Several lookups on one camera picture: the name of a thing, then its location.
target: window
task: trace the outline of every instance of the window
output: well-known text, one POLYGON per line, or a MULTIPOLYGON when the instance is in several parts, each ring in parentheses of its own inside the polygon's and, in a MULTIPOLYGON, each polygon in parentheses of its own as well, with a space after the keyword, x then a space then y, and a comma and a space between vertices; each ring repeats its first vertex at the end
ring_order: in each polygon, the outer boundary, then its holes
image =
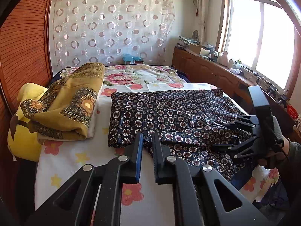
POLYGON ((286 88, 294 55, 295 28, 275 0, 228 0, 219 50, 286 88))

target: pillow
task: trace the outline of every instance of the pillow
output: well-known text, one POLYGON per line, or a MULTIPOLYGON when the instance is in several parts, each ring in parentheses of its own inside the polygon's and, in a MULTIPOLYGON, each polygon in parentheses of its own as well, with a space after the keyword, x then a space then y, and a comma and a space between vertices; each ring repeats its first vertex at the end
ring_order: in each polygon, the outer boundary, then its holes
MULTIPOLYGON (((39 100, 46 91, 47 88, 45 87, 27 83, 19 90, 17 100, 20 102, 28 98, 39 100)), ((37 133, 30 133, 26 127, 29 121, 19 105, 17 112, 11 118, 7 135, 8 148, 14 156, 30 161, 38 161, 41 145, 37 141, 37 133)))

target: navy fabric with circle pattern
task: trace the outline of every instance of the navy fabric with circle pattern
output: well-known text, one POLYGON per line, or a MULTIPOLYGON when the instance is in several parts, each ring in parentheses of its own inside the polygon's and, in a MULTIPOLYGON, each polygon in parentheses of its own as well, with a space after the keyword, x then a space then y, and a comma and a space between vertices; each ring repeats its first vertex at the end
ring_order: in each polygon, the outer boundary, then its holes
POLYGON ((233 135, 242 142, 249 139, 248 132, 221 125, 242 114, 221 89, 114 92, 108 146, 125 147, 142 132, 144 147, 152 155, 151 135, 159 132, 161 143, 170 147, 172 155, 188 165, 209 164, 230 180, 234 171, 230 156, 213 152, 210 146, 230 143, 233 135))

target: curtain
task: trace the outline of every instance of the curtain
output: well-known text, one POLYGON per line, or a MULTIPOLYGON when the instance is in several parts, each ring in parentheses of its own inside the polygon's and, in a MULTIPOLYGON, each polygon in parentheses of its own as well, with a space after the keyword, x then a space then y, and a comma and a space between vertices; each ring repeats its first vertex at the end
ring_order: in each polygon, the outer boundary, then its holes
POLYGON ((205 23, 208 14, 209 0, 198 0, 198 26, 200 45, 205 42, 205 23))
POLYGON ((124 53, 164 64, 174 11, 172 0, 52 0, 53 74, 86 62, 120 64, 124 53))

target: white bedsheet with red flowers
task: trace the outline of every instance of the white bedsheet with red flowers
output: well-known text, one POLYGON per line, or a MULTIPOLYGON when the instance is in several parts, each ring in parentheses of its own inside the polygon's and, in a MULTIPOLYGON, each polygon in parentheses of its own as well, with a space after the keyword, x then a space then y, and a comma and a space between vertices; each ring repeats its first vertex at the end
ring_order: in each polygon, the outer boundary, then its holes
POLYGON ((148 83, 186 83, 177 71, 168 66, 121 64, 105 68, 104 84, 133 85, 148 83))
MULTIPOLYGON (((111 93, 154 92, 172 89, 213 89, 210 84, 131 84, 104 86, 101 89, 93 139, 83 141, 47 140, 41 150, 35 185, 35 207, 43 204, 64 182, 84 164, 100 166, 123 154, 123 148, 108 147, 111 93)), ((279 177, 276 169, 258 166, 252 178, 240 192, 250 201, 262 198, 279 177)), ((171 185, 157 185, 154 180, 153 159, 143 151, 141 177, 138 184, 125 184, 122 190, 121 226, 174 226, 173 194, 171 185)))

